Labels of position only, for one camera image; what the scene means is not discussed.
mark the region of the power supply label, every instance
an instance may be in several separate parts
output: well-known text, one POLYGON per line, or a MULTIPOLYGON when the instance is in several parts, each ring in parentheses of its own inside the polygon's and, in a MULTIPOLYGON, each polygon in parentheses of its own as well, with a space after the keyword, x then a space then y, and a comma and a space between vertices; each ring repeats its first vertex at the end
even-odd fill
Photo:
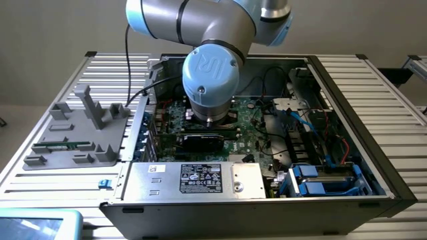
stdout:
POLYGON ((223 192, 220 164, 180 165, 179 191, 183 194, 218 194, 223 192))

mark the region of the circuit board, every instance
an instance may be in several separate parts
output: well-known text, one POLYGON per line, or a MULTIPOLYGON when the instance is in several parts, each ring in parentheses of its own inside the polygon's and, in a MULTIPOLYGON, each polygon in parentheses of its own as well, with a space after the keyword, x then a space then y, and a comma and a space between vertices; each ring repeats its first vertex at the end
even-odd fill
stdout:
POLYGON ((236 140, 226 140, 222 151, 218 152, 186 152, 184 160, 180 158, 180 146, 178 138, 183 129, 204 129, 200 124, 186 120, 186 104, 183 101, 174 101, 170 104, 160 105, 156 111, 156 129, 158 129, 158 157, 159 162, 242 162, 242 159, 252 154, 255 162, 259 163, 263 171, 267 171, 272 163, 272 157, 260 153, 258 144, 263 145, 267 141, 262 133, 255 130, 251 119, 259 120, 262 112, 258 107, 250 109, 248 104, 255 106, 256 100, 250 98, 236 98, 231 110, 238 112, 238 121, 223 127, 230 129, 239 128, 236 140))

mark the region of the white sticker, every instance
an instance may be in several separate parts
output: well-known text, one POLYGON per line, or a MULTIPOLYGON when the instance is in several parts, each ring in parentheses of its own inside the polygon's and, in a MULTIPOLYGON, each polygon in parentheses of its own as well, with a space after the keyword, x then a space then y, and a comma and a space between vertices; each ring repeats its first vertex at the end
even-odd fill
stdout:
POLYGON ((148 172, 150 173, 164 173, 167 171, 167 165, 150 165, 148 172))

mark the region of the tablet screen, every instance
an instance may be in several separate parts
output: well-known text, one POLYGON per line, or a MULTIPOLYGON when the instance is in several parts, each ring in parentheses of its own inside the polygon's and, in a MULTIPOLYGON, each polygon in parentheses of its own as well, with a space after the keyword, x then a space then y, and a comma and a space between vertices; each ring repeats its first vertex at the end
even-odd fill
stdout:
POLYGON ((54 240, 63 220, 0 218, 0 238, 8 240, 54 240))

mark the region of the robotic arm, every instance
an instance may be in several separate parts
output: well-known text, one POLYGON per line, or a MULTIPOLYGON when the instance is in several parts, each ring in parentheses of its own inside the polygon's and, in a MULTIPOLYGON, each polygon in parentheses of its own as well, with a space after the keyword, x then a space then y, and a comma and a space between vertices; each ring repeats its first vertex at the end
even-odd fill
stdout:
POLYGON ((196 117, 211 125, 230 110, 252 43, 282 44, 293 23, 289 0, 127 0, 132 29, 191 45, 183 86, 196 117))

